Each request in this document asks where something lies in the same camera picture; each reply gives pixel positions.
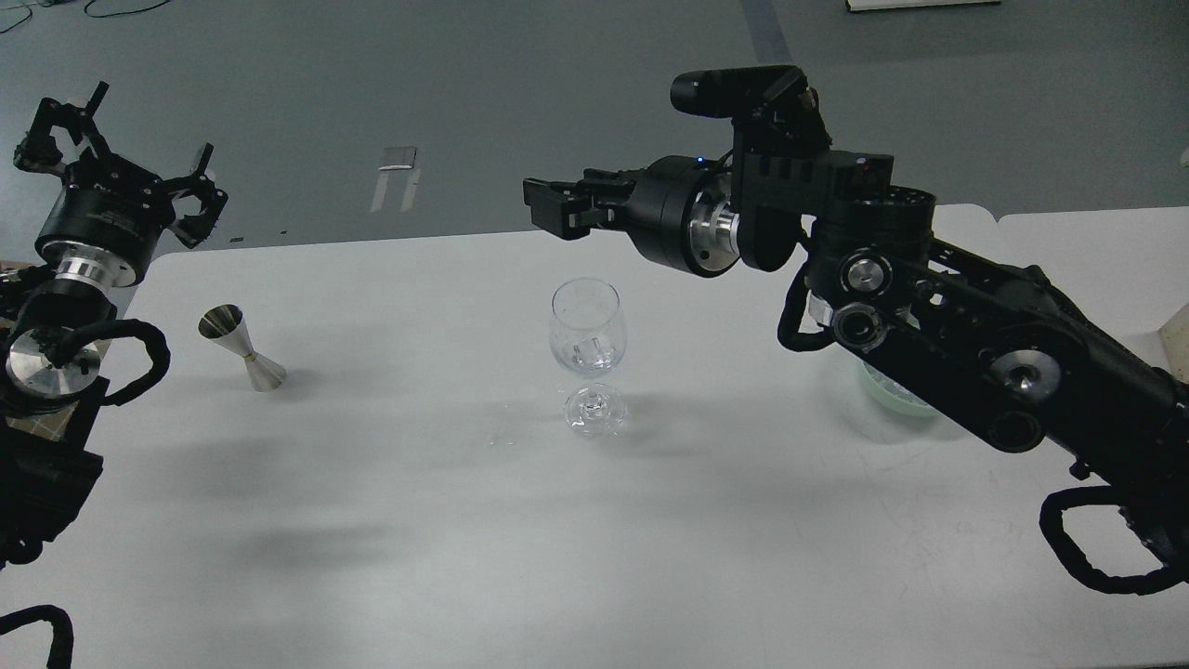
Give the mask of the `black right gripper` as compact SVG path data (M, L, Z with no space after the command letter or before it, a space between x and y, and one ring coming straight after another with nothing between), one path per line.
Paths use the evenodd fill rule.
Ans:
M522 190L531 225L566 242L594 231L621 232L649 261L700 278L717 278L740 261L730 178L702 158L667 156L635 170L589 168L577 182L527 178Z

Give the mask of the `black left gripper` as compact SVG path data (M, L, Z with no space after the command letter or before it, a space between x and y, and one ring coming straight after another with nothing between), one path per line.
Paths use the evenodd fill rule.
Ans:
M56 263L69 246L90 247L117 258L119 285L144 280L149 263L166 228L187 250L207 242L229 196L207 173L214 147L205 143L190 173L165 179L111 152L97 131L95 114L111 86L97 88L84 103L42 97L33 122L13 153L26 173L43 173L62 183L46 223L34 238L43 261ZM68 160L56 131L71 140L78 154ZM194 198L197 212L183 215L174 202Z

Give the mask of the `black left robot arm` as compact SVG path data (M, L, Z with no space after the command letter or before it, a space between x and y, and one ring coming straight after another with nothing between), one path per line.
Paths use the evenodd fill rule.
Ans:
M174 178L114 152L95 124L107 90L43 97L14 149L15 168L62 190L34 238L39 266L4 271L4 566L33 563L77 520L103 471L84 447L97 411L170 367L165 335L119 318L111 291L145 280L163 233L205 242L229 198L209 177L210 144Z

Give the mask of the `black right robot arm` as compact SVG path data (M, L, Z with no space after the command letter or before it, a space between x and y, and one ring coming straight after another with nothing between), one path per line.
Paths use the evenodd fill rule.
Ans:
M837 343L1004 453L1049 438L1099 486L1053 492L1039 526L1092 591L1185 582L1185 383L1092 323L1036 266L939 241L933 194L893 185L889 154L832 149L803 69L681 72L686 114L729 119L718 160L659 158L581 179L527 178L531 225L560 240L625 232L641 255L702 278L774 271L797 247L776 340Z

